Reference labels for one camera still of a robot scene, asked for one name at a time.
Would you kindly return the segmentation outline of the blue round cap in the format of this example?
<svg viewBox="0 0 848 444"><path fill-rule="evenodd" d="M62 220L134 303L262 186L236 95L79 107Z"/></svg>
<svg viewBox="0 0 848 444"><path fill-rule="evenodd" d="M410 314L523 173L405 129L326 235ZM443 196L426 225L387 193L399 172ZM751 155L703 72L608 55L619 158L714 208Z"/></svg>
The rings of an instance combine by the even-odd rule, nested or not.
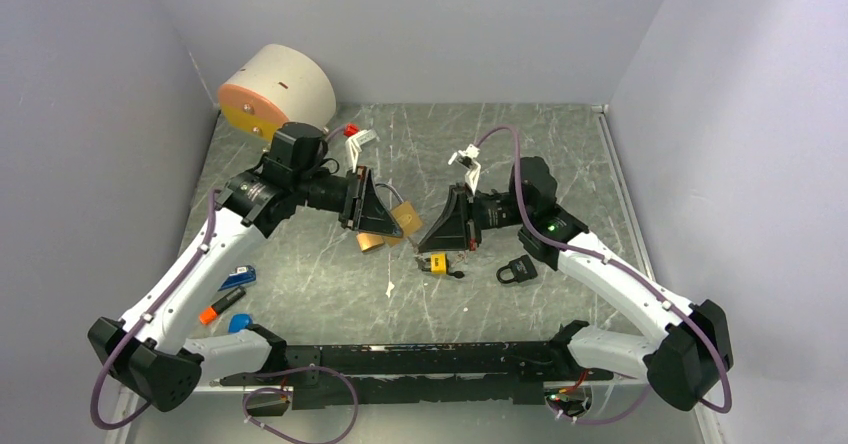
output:
<svg viewBox="0 0 848 444"><path fill-rule="evenodd" d="M227 332L230 334L246 330L253 323L253 318L247 313L233 314L228 323Z"/></svg>

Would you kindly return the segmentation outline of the black base frame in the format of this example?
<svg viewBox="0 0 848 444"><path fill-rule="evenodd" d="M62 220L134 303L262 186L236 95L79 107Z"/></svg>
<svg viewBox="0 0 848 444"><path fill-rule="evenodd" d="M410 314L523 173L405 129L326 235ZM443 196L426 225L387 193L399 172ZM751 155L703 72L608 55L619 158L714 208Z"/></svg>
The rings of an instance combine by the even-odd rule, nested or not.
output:
<svg viewBox="0 0 848 444"><path fill-rule="evenodd" d="M362 405L506 400L541 405L574 383L609 381L609 371L584 370L564 345L549 341L384 345L290 345L285 359L258 374L220 379L229 387L282 385L296 410Z"/></svg>

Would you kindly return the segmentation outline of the small brass padlock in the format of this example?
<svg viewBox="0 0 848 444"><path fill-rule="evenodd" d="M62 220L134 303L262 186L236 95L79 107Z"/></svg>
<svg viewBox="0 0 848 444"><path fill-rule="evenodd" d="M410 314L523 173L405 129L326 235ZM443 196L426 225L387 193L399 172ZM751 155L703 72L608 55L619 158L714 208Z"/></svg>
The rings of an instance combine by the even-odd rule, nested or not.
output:
<svg viewBox="0 0 848 444"><path fill-rule="evenodd" d="M377 234L360 232L356 239L363 254L375 251L385 245L384 237Z"/></svg>

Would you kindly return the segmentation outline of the silver keys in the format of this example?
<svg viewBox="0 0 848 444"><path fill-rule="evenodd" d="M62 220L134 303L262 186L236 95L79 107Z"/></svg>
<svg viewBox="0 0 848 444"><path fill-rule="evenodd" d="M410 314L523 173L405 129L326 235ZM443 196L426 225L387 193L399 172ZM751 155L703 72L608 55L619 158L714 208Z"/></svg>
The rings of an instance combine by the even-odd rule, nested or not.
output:
<svg viewBox="0 0 848 444"><path fill-rule="evenodd" d="M423 257L422 257L422 254L421 254L420 250L419 250L419 244L418 244L418 242L417 242L417 241L415 241L415 240L414 240L414 239L412 239L412 238L409 238L409 239L408 239L408 241L409 241L409 243L410 243L410 246L411 246L412 250L414 251L414 259L415 259L417 262L420 262L420 261L423 259Z"/></svg>

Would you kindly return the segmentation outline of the black padlock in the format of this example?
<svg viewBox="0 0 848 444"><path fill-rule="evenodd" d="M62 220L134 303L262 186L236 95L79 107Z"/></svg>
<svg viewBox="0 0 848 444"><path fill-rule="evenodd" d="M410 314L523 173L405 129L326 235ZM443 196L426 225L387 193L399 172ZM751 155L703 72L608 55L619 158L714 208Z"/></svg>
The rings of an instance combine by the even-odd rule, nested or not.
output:
<svg viewBox="0 0 848 444"><path fill-rule="evenodd" d="M528 254L524 254L500 267L495 276L502 285L515 285L536 279L538 271L533 259Z"/></svg>

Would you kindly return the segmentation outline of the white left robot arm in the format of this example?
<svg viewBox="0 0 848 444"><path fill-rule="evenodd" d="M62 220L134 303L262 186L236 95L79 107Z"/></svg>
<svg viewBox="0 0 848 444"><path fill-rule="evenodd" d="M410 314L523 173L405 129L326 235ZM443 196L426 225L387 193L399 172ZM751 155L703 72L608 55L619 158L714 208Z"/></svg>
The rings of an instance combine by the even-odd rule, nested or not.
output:
<svg viewBox="0 0 848 444"><path fill-rule="evenodd" d="M249 373L262 384L286 370L286 343L252 325L232 336L190 339L225 279L298 207L329 211L352 231L400 238L369 169L325 168L328 142L317 127L279 128L260 162L212 193L205 227L160 281L119 319L99 318L88 339L107 375L161 412L199 384Z"/></svg>

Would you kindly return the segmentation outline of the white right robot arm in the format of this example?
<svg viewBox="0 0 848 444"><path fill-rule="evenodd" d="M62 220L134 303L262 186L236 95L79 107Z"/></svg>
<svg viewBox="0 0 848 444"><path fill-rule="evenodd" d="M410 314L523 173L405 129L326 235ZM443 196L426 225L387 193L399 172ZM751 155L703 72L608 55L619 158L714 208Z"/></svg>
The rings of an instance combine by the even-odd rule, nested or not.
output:
<svg viewBox="0 0 848 444"><path fill-rule="evenodd" d="M486 230L515 226L528 261L578 280L638 330L632 336L584 322L554 338L553 372L572 379L585 368L644 379L667 404L688 411L697 404L719 413L732 405L733 366L726 314L716 303L695 304L622 260L588 226L557 202L557 181L541 157L514 166L505 192L477 188L480 164L469 151L449 160L465 167L446 204L419 242L421 253L474 251Z"/></svg>

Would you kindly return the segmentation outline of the yellow padlock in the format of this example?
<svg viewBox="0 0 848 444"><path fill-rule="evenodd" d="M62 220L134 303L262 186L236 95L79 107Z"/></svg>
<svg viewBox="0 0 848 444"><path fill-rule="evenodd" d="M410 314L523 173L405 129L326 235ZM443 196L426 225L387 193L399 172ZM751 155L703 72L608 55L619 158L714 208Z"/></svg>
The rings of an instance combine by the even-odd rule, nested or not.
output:
<svg viewBox="0 0 848 444"><path fill-rule="evenodd" d="M463 279L465 277L465 274L462 271L451 267L445 253L417 256L415 260L418 268L422 272L439 276L449 276L455 279Z"/></svg>

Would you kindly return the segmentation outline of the round cream drawer cabinet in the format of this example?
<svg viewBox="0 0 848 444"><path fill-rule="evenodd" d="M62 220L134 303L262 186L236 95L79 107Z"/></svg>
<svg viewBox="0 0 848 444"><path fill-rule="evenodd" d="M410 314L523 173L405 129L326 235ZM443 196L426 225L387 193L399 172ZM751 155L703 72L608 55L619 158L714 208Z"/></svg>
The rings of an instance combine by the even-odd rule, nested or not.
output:
<svg viewBox="0 0 848 444"><path fill-rule="evenodd" d="M322 68L287 46L268 44L217 90L229 124L264 141L289 122L324 129L337 111L332 84Z"/></svg>

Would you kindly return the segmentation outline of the large brass padlock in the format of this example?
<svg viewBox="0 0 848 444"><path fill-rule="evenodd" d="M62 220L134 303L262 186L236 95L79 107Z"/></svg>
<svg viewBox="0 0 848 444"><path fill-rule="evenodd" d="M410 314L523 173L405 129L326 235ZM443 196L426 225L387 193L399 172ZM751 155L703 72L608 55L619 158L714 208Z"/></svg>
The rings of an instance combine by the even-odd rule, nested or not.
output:
<svg viewBox="0 0 848 444"><path fill-rule="evenodd" d="M414 209L411 202L406 200L393 185L377 183L376 186L388 190L398 201L398 205L391 210L392 216L403 230L403 238L417 250L418 244L414 240L413 235L423 227L423 221L418 212Z"/></svg>

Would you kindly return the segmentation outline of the orange black marker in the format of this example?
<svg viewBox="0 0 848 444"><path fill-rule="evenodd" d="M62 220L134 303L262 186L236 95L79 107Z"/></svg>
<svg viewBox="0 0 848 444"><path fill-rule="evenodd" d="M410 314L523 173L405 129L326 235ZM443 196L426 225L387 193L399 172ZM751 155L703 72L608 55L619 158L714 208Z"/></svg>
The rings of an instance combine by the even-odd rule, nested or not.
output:
<svg viewBox="0 0 848 444"><path fill-rule="evenodd" d="M208 325L216 320L222 313L232 307L236 302L241 300L247 291L243 287L237 287L230 292L220 297L217 301L206 308L198 317L202 325Z"/></svg>

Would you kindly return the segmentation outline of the blue usb stick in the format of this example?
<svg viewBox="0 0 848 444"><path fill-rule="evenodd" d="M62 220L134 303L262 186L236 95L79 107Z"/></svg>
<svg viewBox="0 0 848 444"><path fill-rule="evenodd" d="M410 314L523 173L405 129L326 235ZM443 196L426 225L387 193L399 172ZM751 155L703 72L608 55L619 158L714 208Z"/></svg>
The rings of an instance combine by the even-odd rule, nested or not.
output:
<svg viewBox="0 0 848 444"><path fill-rule="evenodd" d="M257 281L256 269L251 265L238 266L218 288L219 292L229 291L238 287L248 287Z"/></svg>

